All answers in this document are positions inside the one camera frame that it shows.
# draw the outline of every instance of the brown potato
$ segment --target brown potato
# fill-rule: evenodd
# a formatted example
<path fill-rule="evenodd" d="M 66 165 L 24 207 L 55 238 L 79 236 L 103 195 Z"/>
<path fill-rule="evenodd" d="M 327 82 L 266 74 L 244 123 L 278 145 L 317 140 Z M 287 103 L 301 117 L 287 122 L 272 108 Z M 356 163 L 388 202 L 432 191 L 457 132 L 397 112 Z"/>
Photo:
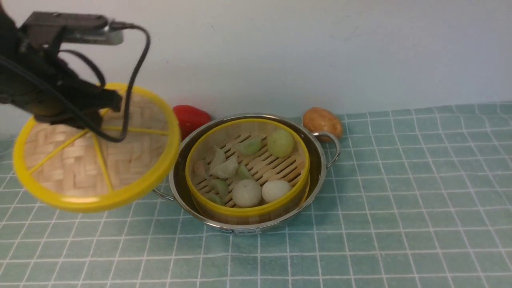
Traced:
<path fill-rule="evenodd" d="M 313 107 L 302 116 L 302 125 L 311 133 L 329 132 L 338 139 L 343 135 L 342 122 L 330 111 L 320 107 Z M 330 142 L 328 137 L 320 137 L 322 142 Z"/>

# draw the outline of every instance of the stainless steel pot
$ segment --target stainless steel pot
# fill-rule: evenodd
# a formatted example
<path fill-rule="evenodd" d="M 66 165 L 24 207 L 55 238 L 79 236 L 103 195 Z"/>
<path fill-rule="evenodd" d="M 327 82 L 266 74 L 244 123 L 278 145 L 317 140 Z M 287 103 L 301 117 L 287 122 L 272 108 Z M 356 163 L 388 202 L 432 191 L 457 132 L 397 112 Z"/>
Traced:
<path fill-rule="evenodd" d="M 310 154 L 310 171 L 309 171 L 309 177 L 310 177 L 310 187 L 308 191 L 308 197 L 304 203 L 302 203 L 299 207 L 297 207 L 292 212 L 286 214 L 285 216 L 278 218 L 273 221 L 260 223 L 260 224 L 254 224 L 254 225 L 230 225 L 230 224 L 224 224 L 220 222 L 212 221 L 208 218 L 203 217 L 199 211 L 197 210 L 193 200 L 192 196 L 190 194 L 190 189 L 187 186 L 186 180 L 185 180 L 185 164 L 187 161 L 187 157 L 194 146 L 194 144 L 208 131 L 211 129 L 220 126 L 224 123 L 240 120 L 240 119 L 247 119 L 247 118 L 259 118 L 259 119 L 267 119 L 272 120 L 278 123 L 281 123 L 283 125 L 286 125 L 290 129 L 292 129 L 297 135 L 301 137 L 304 144 L 306 145 L 308 152 Z M 336 147 L 336 151 L 334 154 L 334 157 L 331 159 L 329 163 L 326 162 L 324 150 L 322 149 L 322 146 L 316 139 L 316 137 L 319 136 L 327 136 L 333 139 L 334 145 Z M 293 216 L 300 213 L 305 207 L 307 207 L 316 197 L 318 194 L 320 188 L 322 187 L 322 184 L 325 179 L 326 171 L 328 168 L 332 166 L 332 164 L 336 161 L 336 159 L 339 157 L 340 153 L 340 146 L 338 139 L 333 136 L 330 133 L 327 132 L 319 132 L 319 133 L 310 133 L 308 130 L 306 130 L 304 127 L 296 125 L 286 119 L 283 119 L 276 115 L 268 115 L 268 114 L 239 114 L 239 115 L 233 115 L 229 117 L 225 117 L 222 119 L 218 119 L 215 121 L 212 121 L 202 127 L 200 127 L 198 130 L 194 131 L 189 137 L 187 137 L 180 145 L 180 152 L 178 156 L 178 160 L 169 174 L 169 185 L 171 188 L 171 191 L 173 192 L 172 195 L 164 194 L 157 189 L 154 189 L 153 192 L 155 192 L 160 197 L 169 200 L 169 201 L 176 201 L 180 204 L 180 206 L 185 209 L 189 214 L 194 216 L 199 221 L 204 222 L 205 224 L 212 226 L 214 228 L 217 228 L 223 232 L 227 233 L 235 233 L 235 234 L 259 234 L 262 231 L 267 231 L 268 229 L 275 228 L 278 225 L 282 225 L 286 223 L 288 220 L 290 220 Z"/>

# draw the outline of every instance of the bamboo steamer basket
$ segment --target bamboo steamer basket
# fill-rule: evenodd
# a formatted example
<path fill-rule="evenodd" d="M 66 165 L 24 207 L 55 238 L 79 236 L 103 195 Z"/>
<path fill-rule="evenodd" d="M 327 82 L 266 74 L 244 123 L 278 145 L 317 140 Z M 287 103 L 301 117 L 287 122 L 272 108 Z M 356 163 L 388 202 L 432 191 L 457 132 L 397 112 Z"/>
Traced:
<path fill-rule="evenodd" d="M 126 84 L 108 84 L 121 96 Z M 103 110 L 101 129 L 121 130 L 123 111 Z M 178 158 L 180 129 L 173 110 L 155 93 L 133 87 L 126 139 L 112 143 L 89 130 L 38 123 L 32 117 L 13 150 L 20 183 L 58 209 L 95 213 L 145 196 L 161 183 Z"/>
<path fill-rule="evenodd" d="M 282 158 L 271 155 L 267 148 L 267 136 L 280 129 L 289 132 L 295 140 L 292 153 Z M 235 145 L 256 136 L 263 137 L 262 148 L 256 154 L 244 156 L 236 150 Z M 268 181 L 282 179 L 289 182 L 292 189 L 271 203 L 266 203 L 262 199 L 257 207 L 238 208 L 231 194 L 234 185 L 239 181 L 234 176 L 226 180 L 229 193 L 223 199 L 224 206 L 209 201 L 203 195 L 217 192 L 208 185 L 204 175 L 194 171 L 194 163 L 205 161 L 209 165 L 215 155 L 215 146 L 224 152 L 226 160 L 236 157 L 239 164 L 244 164 L 260 186 Z M 282 217 L 306 199 L 309 188 L 309 165 L 307 148 L 291 129 L 271 120 L 242 119 L 220 125 L 197 141 L 187 158 L 185 177 L 192 199 L 205 217 L 226 224 L 250 225 Z"/>

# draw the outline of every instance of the pot label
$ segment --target pot label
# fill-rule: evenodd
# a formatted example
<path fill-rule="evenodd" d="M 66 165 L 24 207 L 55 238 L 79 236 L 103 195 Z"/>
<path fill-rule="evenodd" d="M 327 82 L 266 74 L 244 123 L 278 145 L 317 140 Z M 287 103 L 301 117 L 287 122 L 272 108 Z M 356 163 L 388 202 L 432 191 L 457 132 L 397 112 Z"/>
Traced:
<path fill-rule="evenodd" d="M 230 234 L 233 233 L 233 230 L 228 229 L 228 228 L 217 227 L 217 229 L 219 229 L 222 232 L 226 232 L 226 233 L 230 233 Z"/>
<path fill-rule="evenodd" d="M 261 230 L 260 229 L 235 230 L 234 233 L 239 234 L 239 235 L 261 234 Z"/>

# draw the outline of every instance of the woven bamboo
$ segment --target woven bamboo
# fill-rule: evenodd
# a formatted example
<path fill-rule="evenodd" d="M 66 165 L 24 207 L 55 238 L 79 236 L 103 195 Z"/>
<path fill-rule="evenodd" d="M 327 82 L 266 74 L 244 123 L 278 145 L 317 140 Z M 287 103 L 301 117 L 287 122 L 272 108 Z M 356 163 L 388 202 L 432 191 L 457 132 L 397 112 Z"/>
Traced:
<path fill-rule="evenodd" d="M 107 112 L 102 129 L 118 135 L 121 122 L 122 111 Z M 123 142 L 112 143 L 87 131 L 37 123 L 25 143 L 25 163 L 34 179 L 58 194 L 92 197 L 118 190 L 146 174 L 167 143 L 167 136 L 159 133 L 168 129 L 163 111 L 135 92 L 129 127 Z"/>

